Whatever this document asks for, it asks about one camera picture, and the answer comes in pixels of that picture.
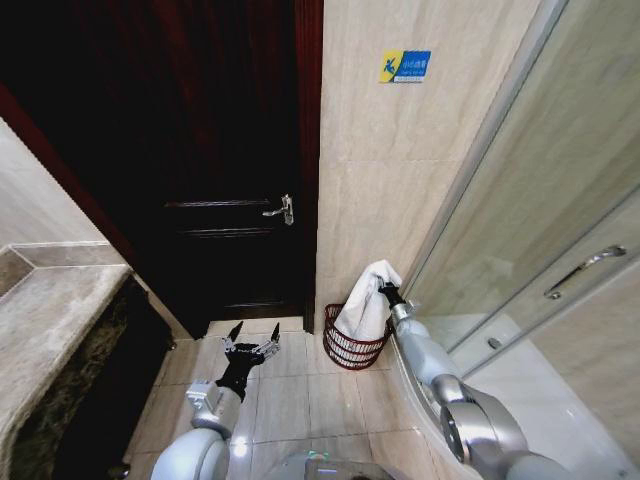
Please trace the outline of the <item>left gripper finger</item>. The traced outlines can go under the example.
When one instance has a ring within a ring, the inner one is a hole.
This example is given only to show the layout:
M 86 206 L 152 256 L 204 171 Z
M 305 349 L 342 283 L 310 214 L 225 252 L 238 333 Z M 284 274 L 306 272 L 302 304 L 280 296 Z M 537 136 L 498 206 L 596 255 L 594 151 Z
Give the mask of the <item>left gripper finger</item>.
M 234 326 L 229 334 L 226 337 L 222 338 L 222 343 L 224 347 L 225 354 L 234 354 L 243 352 L 243 347 L 241 344 L 236 344 L 235 340 L 239 336 L 241 329 L 243 326 L 243 321 L 240 321 L 236 326 Z
M 280 323 L 277 323 L 268 341 L 259 345 L 256 354 L 260 361 L 266 361 L 280 350 Z

